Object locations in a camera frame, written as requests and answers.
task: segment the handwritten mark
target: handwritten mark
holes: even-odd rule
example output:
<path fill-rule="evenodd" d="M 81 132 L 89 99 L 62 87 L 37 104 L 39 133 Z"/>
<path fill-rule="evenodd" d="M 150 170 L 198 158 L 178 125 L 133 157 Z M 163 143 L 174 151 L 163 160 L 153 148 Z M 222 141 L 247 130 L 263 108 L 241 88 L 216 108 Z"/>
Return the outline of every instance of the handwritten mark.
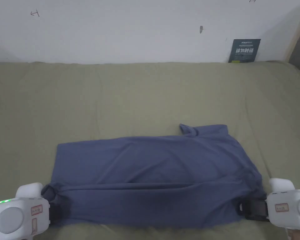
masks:
<path fill-rule="evenodd" d="M 31 14 L 31 16 L 34 16 L 34 14 L 38 14 L 38 17 L 40 17 L 40 16 L 39 16 L 39 13 L 38 13 L 38 10 L 37 10 L 37 9 L 35 9 L 35 11 L 36 11 L 36 12 L 33 12 L 33 13 L 32 13 L 32 11 L 31 11 L 31 13 L 30 13 L 30 14 Z"/>

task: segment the bed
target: bed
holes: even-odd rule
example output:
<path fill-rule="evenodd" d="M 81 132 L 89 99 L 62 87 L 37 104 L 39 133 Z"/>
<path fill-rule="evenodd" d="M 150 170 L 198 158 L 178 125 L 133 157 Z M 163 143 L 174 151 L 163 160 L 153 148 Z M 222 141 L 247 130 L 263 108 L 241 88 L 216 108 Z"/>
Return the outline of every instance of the bed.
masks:
<path fill-rule="evenodd" d="M 300 70 L 284 62 L 0 63 L 0 200 L 49 183 L 59 143 L 178 135 L 179 123 L 227 124 L 263 177 L 300 188 Z M 212 229 L 92 223 L 35 239 L 285 239 L 266 222 Z"/>

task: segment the dark poster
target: dark poster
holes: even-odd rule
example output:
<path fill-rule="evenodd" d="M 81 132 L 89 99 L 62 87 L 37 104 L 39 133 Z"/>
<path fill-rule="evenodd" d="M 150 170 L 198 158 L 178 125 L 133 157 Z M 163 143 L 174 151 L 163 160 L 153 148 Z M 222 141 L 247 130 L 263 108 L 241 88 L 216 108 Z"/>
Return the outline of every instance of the dark poster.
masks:
<path fill-rule="evenodd" d="M 229 63 L 254 62 L 261 39 L 234 39 Z"/>

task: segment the t-shirt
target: t-shirt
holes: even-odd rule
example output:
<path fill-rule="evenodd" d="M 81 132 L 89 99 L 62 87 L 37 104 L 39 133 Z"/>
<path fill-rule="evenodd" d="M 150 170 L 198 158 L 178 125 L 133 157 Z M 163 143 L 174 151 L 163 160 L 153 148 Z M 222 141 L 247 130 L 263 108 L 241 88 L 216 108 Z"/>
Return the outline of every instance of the t-shirt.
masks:
<path fill-rule="evenodd" d="M 59 144 L 42 191 L 52 224 L 205 228 L 239 221 L 243 197 L 264 197 L 262 177 L 226 125 L 181 136 Z"/>

